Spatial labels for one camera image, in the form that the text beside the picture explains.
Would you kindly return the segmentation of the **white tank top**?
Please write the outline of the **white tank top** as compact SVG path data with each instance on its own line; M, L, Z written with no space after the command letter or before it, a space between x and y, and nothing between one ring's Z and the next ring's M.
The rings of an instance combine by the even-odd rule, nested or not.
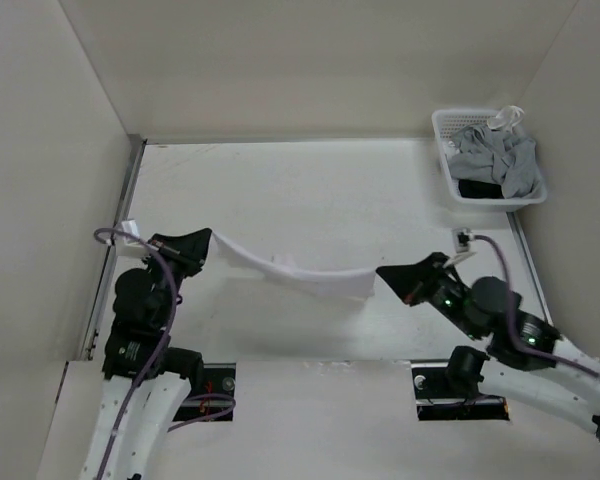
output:
M368 299L375 293L374 267L316 271L298 267L289 257L264 259L216 231L210 249L230 266L259 272L265 279L318 296Z

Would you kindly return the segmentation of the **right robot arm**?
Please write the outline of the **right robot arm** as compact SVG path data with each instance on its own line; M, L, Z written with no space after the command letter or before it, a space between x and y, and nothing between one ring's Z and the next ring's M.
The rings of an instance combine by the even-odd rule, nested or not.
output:
M407 306L428 304L484 348L454 348L444 384L465 398L515 399L579 425L600 443L600 362L550 323L521 310L521 297L494 276L466 285L448 256L380 266L377 275Z

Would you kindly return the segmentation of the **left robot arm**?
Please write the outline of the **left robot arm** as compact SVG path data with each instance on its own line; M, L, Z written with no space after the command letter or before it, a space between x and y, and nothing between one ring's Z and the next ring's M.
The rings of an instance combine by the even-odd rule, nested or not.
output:
M99 228L94 237L143 264L121 274L114 285L102 397L79 476L146 479L180 404L204 387L201 354L172 347L170 333L180 287L202 271L212 231L143 240L128 221Z

